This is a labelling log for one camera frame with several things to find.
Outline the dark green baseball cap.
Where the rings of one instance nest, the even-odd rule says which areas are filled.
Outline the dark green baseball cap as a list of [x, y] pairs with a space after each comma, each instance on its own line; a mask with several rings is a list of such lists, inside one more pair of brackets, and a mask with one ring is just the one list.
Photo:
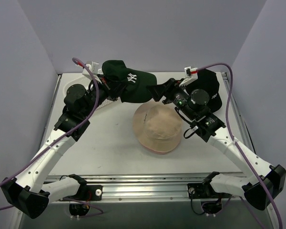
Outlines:
[[154, 74], [128, 68], [122, 60], [105, 61], [102, 64], [102, 72], [108, 81], [125, 84], [120, 95], [123, 103], [141, 104], [152, 99], [147, 87], [157, 85]]

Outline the black baseball cap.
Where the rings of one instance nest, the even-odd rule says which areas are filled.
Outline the black baseball cap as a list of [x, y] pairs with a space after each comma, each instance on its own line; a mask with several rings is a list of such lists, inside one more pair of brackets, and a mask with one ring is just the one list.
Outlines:
[[216, 73], [208, 69], [198, 72], [198, 79], [186, 86], [185, 90], [188, 94], [194, 89], [202, 89], [206, 91], [210, 97], [207, 106], [211, 112], [214, 113], [222, 107], [222, 100], [219, 95], [220, 83], [217, 79]]

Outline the beige bucket hat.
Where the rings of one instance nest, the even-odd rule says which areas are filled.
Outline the beige bucket hat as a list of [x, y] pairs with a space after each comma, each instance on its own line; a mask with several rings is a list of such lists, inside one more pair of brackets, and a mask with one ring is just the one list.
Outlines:
[[182, 138], [182, 119], [169, 105], [147, 102], [132, 119], [133, 133], [142, 146], [157, 151], [175, 149]]

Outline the pink bucket hat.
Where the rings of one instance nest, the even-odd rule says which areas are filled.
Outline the pink bucket hat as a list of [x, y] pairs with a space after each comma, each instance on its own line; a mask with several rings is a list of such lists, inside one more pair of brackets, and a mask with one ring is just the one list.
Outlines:
[[158, 155], [166, 155], [172, 151], [174, 151], [174, 148], [173, 149], [170, 149], [170, 150], [166, 150], [166, 151], [157, 151], [157, 150], [154, 150], [154, 149], [150, 149], [148, 147], [145, 147], [143, 146], [144, 149], [148, 150], [149, 152], [152, 152], [154, 154], [158, 154]]

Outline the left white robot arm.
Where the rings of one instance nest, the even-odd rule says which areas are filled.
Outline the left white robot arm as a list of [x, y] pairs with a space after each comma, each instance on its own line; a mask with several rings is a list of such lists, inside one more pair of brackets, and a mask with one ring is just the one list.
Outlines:
[[72, 197], [85, 199], [88, 195], [84, 178], [71, 174], [45, 184], [51, 170], [88, 128], [89, 118], [106, 99], [117, 100], [126, 87], [101, 77], [86, 89], [81, 84], [71, 85], [64, 98], [65, 107], [48, 139], [30, 165], [12, 179], [4, 179], [1, 190], [7, 201], [31, 219], [40, 216], [46, 207], [57, 200]]

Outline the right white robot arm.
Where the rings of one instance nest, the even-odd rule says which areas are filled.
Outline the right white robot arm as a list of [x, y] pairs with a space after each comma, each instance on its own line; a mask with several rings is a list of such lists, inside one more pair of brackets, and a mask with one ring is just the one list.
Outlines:
[[243, 173], [243, 177], [233, 177], [212, 172], [202, 182], [203, 193], [210, 198], [219, 194], [240, 196], [254, 208], [264, 210], [283, 190], [286, 170], [266, 162], [233, 137], [227, 125], [207, 106], [209, 94], [205, 90], [194, 89], [187, 94], [180, 85], [180, 81], [171, 78], [148, 86], [147, 90], [156, 102], [173, 103], [193, 133], [218, 149]]

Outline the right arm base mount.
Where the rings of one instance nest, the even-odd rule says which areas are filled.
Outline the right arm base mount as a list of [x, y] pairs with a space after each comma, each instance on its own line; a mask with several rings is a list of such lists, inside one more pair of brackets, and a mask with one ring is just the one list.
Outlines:
[[[216, 193], [211, 187], [211, 181], [220, 175], [219, 172], [212, 172], [201, 183], [188, 183], [188, 197], [190, 199], [190, 206], [192, 212], [197, 216], [213, 216], [214, 218], [223, 211], [223, 209], [230, 202], [232, 195], [227, 193]], [[193, 206], [194, 199], [212, 199], [207, 200], [201, 204], [201, 213], [195, 211]]]

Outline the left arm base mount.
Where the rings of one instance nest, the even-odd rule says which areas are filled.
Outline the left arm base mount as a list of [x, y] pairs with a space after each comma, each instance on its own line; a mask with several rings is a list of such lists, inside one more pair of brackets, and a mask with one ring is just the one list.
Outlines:
[[101, 185], [89, 186], [84, 178], [76, 174], [62, 175], [59, 181], [65, 181], [69, 178], [79, 184], [79, 187], [74, 194], [68, 194], [60, 199], [61, 201], [74, 202], [73, 204], [69, 204], [68, 213], [70, 214], [70, 218], [80, 220], [104, 214], [104, 211], [101, 208], [91, 204], [92, 201], [99, 201], [102, 199], [103, 187]]

